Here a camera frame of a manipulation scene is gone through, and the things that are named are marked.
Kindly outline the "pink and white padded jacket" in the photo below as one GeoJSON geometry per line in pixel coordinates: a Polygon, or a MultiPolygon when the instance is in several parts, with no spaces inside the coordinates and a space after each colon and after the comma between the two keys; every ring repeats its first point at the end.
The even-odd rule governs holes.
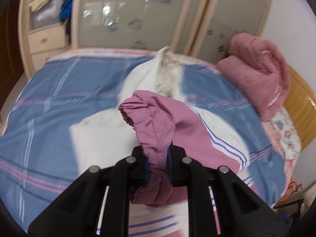
{"type": "Polygon", "coordinates": [[[150,57],[107,58],[118,88],[118,107],[97,112],[69,128],[79,172],[113,166],[141,146],[150,181],[137,189],[130,208],[130,236],[187,236],[186,188],[171,186],[171,144],[210,168],[227,165],[247,185],[250,153],[240,134],[220,116],[186,103],[179,88],[182,66],[162,49],[150,57]]]}

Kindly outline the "red bag beside bed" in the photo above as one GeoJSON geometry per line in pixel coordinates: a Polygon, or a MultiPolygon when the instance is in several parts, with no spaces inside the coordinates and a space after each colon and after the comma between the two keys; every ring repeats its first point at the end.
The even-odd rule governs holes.
{"type": "Polygon", "coordinates": [[[285,190],[283,196],[281,197],[281,199],[274,205],[274,209],[276,209],[276,207],[278,205],[282,205],[285,201],[287,201],[289,198],[291,198],[291,196],[293,194],[296,194],[297,192],[300,192],[302,190],[303,186],[301,183],[296,183],[295,181],[291,181],[287,187],[287,189],[285,190]]]}

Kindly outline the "blue plaid bed blanket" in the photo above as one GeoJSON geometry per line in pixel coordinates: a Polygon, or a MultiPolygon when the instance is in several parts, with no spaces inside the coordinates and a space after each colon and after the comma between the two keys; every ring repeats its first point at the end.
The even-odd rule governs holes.
{"type": "MultiPolygon", "coordinates": [[[[119,78],[122,71],[107,69],[107,58],[157,52],[70,50],[49,59],[33,75],[1,136],[1,200],[23,230],[86,171],[78,170],[70,126],[118,107],[118,88],[110,77],[119,78]]],[[[179,88],[186,103],[231,124],[250,153],[248,186],[267,205],[276,203],[285,190],[284,160],[254,107],[212,64],[168,53],[182,66],[179,88]]]]}

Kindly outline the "floral pink bed sheet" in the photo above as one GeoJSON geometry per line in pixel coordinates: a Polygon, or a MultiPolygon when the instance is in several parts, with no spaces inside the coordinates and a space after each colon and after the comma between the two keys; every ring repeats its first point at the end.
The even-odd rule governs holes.
{"type": "Polygon", "coordinates": [[[282,107],[274,117],[261,124],[275,151],[283,158],[285,176],[289,180],[302,151],[299,134],[289,113],[282,107]]]}

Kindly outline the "wooden headboard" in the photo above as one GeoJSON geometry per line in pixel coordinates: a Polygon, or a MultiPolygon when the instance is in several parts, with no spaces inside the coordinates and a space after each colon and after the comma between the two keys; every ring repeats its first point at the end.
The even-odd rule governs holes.
{"type": "Polygon", "coordinates": [[[298,132],[304,150],[315,139],[315,91],[305,79],[289,66],[290,93],[284,106],[298,132]]]}

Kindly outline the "rolled pink quilt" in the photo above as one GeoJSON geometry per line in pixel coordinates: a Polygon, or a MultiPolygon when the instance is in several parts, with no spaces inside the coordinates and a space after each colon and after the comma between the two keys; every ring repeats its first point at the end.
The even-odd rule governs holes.
{"type": "Polygon", "coordinates": [[[254,106],[261,121],[280,110],[290,92],[289,66],[274,43],[249,33],[234,35],[217,69],[254,106]]]}

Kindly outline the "beige wardrobe drawer unit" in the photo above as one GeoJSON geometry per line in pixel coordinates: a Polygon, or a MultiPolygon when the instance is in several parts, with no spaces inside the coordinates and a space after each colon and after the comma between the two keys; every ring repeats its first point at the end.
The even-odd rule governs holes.
{"type": "Polygon", "coordinates": [[[66,35],[66,23],[36,27],[35,16],[29,4],[32,0],[20,0],[18,13],[18,38],[25,75],[32,78],[46,61],[67,51],[70,47],[66,35]]]}

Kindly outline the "clear plastic storage box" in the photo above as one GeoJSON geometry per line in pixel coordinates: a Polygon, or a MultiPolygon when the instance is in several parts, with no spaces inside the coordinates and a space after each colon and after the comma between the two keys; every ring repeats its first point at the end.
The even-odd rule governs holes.
{"type": "Polygon", "coordinates": [[[32,12],[33,28],[41,28],[47,25],[60,23],[60,12],[64,0],[50,0],[38,11],[32,12]]]}

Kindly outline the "blue garment in wardrobe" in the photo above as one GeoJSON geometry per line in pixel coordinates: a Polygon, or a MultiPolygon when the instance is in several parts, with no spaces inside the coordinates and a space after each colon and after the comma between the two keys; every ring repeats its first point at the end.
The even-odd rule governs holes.
{"type": "Polygon", "coordinates": [[[59,19],[61,22],[65,22],[68,18],[70,18],[72,14],[72,3],[73,0],[64,0],[62,3],[59,19]]]}

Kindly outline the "right frosted wardrobe sliding door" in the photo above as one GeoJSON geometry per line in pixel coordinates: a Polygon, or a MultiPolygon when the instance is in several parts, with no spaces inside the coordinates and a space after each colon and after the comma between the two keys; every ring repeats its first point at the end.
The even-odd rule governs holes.
{"type": "Polygon", "coordinates": [[[272,0],[208,0],[189,55],[216,64],[228,54],[231,38],[261,35],[272,0]]]}

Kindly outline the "frosted wardrobe sliding door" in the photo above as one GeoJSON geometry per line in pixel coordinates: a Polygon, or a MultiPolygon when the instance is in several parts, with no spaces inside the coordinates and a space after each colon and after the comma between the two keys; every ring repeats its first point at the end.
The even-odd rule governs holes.
{"type": "Polygon", "coordinates": [[[208,0],[189,55],[216,64],[228,54],[231,38],[261,35],[272,0],[208,0]]]}
{"type": "Polygon", "coordinates": [[[192,0],[74,0],[72,45],[176,51],[192,0]]]}

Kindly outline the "left frosted wardrobe sliding door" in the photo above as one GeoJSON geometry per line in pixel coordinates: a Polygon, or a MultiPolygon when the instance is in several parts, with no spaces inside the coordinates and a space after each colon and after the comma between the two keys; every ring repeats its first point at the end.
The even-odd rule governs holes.
{"type": "Polygon", "coordinates": [[[192,0],[74,0],[72,45],[176,51],[192,0]]]}

